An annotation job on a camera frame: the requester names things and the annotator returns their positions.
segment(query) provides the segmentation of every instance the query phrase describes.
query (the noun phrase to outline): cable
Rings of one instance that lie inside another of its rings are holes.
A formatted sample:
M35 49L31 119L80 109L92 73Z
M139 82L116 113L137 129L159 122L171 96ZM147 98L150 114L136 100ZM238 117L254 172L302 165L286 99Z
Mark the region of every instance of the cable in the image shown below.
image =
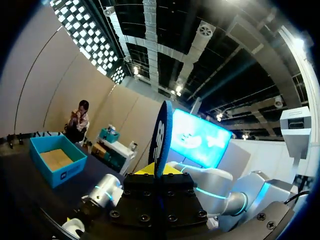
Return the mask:
M300 197L300 196L302 196L302 195L307 195L307 194L309 194L309 193L310 193L310 191L301 191L301 192L299 192L298 194L290 197L287 201L284 202L284 204L287 205L287 204L290 203L292 200L295 200L296 198L298 198L298 197Z

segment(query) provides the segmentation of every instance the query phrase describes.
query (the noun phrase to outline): yellow object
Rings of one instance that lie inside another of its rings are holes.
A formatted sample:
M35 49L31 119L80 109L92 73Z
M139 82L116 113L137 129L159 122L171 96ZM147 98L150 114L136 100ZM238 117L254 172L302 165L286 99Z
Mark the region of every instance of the yellow object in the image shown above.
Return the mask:
M140 175L143 175L143 174L150 174L150 175L153 175L155 172L155 163L151 163L149 164L148 166L142 168L141 170L137 171L135 174L140 174ZM179 170L173 168L172 166L169 166L168 164L166 164L164 166L164 170L163 170L163 174L164 175L167 175L167 174L170 174L170 173L173 173L173 174L182 174L182 172L180 172Z

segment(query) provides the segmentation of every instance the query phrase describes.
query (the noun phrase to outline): cardboard box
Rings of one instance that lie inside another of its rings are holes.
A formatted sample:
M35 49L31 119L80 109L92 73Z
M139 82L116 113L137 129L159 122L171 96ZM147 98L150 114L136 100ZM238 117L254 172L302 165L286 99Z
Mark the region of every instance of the cardboard box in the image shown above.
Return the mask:
M87 156L64 135L30 138L32 161L52 188L80 173Z

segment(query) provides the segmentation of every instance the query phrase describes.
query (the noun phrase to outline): ceiling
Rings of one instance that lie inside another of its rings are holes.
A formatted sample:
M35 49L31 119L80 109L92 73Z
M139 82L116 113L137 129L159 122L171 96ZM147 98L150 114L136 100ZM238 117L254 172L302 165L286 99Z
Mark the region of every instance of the ceiling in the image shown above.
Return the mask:
M190 108L237 138L282 141L279 119L288 108L308 106L299 68L277 33L286 19L259 0L84 0L114 42L118 56L159 93ZM114 6L105 17L103 9ZM274 106L281 96L283 107Z

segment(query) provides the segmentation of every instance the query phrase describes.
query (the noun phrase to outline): wall panel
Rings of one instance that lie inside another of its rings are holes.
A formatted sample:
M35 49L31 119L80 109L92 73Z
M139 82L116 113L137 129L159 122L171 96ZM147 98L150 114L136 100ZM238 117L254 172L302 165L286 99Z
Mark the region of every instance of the wall panel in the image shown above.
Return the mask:
M0 138L14 133L19 97L28 72L60 25L53 9L41 6L13 45L0 80Z
M138 154L128 168L129 173L134 170L152 138L160 107L161 103L140 96L120 130L120 143L128 146L135 141L138 144Z
M26 80L17 111L16 133L43 130L55 89L78 54L78 47L64 28L56 32L38 56Z
M120 131L129 113L133 109L139 94L120 85L116 85L111 94L102 101L98 113L92 120L92 125L87 133L89 140L94 141L102 128L109 124Z
M114 83L102 75L86 57L77 55L62 78L52 99L45 120L44 129L60 132L68 122L71 111L78 107L81 100L89 102L89 121L95 114L103 99L113 88Z

